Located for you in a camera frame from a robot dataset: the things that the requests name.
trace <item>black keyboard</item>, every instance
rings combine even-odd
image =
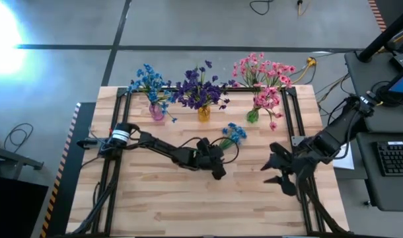
[[[383,176],[403,176],[403,142],[376,142],[378,164]]]

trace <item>blue flower bunch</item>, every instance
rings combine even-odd
[[[212,68],[212,62],[205,60],[208,68]],[[188,106],[191,109],[198,110],[199,108],[206,108],[210,105],[218,105],[222,100],[219,109],[225,109],[229,103],[229,99],[221,99],[221,94],[226,95],[227,84],[223,83],[222,87],[212,85],[213,82],[218,80],[218,76],[212,77],[212,83],[206,81],[206,68],[196,67],[192,70],[185,72],[186,80],[183,83],[176,83],[176,91],[173,94],[172,100],[181,102],[183,106]]]
[[[173,97],[171,91],[165,89],[163,96],[159,96],[161,89],[164,86],[169,88],[172,82],[170,80],[165,82],[162,78],[162,75],[157,73],[148,63],[144,64],[144,68],[145,70],[137,70],[137,77],[139,79],[136,81],[131,80],[131,85],[128,87],[128,91],[130,93],[134,91],[145,93],[150,103],[152,105],[159,105],[162,109],[162,113],[168,114],[172,118],[172,122],[175,123],[177,118],[174,118],[172,115],[170,115],[167,110],[169,106],[168,102],[175,103],[175,100],[172,99]]]
[[[237,144],[241,144],[241,139],[246,139],[247,138],[247,133],[246,131],[241,127],[237,126],[236,124],[230,122],[228,124],[228,128],[223,128],[222,129],[222,134],[231,139],[222,139],[221,143],[219,144],[219,147],[222,149],[228,149],[232,145],[234,145],[234,142]]]

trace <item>gray floor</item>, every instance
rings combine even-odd
[[[3,1],[17,19],[23,44],[112,44],[125,0]],[[303,48],[362,48],[379,34],[367,0],[312,0],[297,17],[296,0],[275,0],[261,17],[245,0],[133,0],[122,45],[271,46]],[[259,11],[262,5],[255,6]],[[17,72],[0,74],[0,143],[21,122],[34,133],[18,153],[45,162],[43,171],[25,170],[21,180],[52,186],[77,102],[94,102],[109,51],[19,50],[24,54]],[[211,60],[222,81],[231,78],[234,61],[248,52],[118,52],[109,85],[127,85],[143,63],[152,64],[166,79],[182,80],[196,63]],[[271,52],[272,61],[301,67],[320,53]],[[344,55],[318,58],[315,90],[347,73]],[[312,72],[302,82],[308,81]],[[344,89],[352,91],[350,80]],[[345,93],[337,87],[322,107],[331,111]],[[327,116],[322,117],[324,124]],[[356,233],[403,237],[403,213],[364,208],[364,182],[339,180],[348,221]],[[40,233],[48,199],[36,224]]]

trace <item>glass vase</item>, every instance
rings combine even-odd
[[[259,108],[253,108],[246,115],[247,122],[255,123],[259,120]]]
[[[155,121],[160,121],[165,117],[162,112],[162,109],[160,108],[159,104],[157,104],[157,103],[155,103],[155,104],[151,103],[149,105],[149,111],[150,111],[151,117]]]
[[[208,122],[210,120],[210,106],[203,106],[198,109],[199,121]]]

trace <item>wooden tabletop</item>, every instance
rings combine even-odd
[[[303,124],[308,136],[322,129],[313,87],[296,86]],[[91,130],[98,137],[107,137],[117,87],[100,89]],[[149,101],[141,93],[134,93],[128,122],[141,130],[179,146],[194,136],[210,141],[221,137],[221,129],[229,122],[244,127],[248,137],[240,147],[240,155],[225,165],[227,175],[215,180],[211,171],[189,171],[179,168],[167,157],[135,149],[125,151],[115,210],[112,236],[245,236],[245,235],[305,235],[301,204],[297,198],[286,196],[279,185],[264,184],[279,171],[260,171],[269,158],[269,144],[277,141],[290,149],[284,118],[276,119],[276,131],[269,128],[269,116],[260,111],[259,121],[250,124],[245,114],[252,108],[251,93],[230,93],[226,110],[211,109],[209,122],[198,122],[197,112],[171,104],[169,112],[178,118],[154,122],[149,113]],[[289,99],[291,110],[293,103]],[[122,119],[124,105],[120,110]],[[282,103],[275,112],[284,113]],[[298,133],[294,113],[293,125]],[[226,150],[231,158],[235,149]],[[96,157],[97,149],[85,153],[84,161]],[[92,208],[94,186],[100,180],[103,159],[86,165],[81,170],[67,231],[73,231]],[[332,164],[320,164],[315,172],[319,197],[331,216],[348,229],[344,207]],[[314,210],[310,206],[312,222],[316,228]],[[104,215],[100,229],[104,227]]]

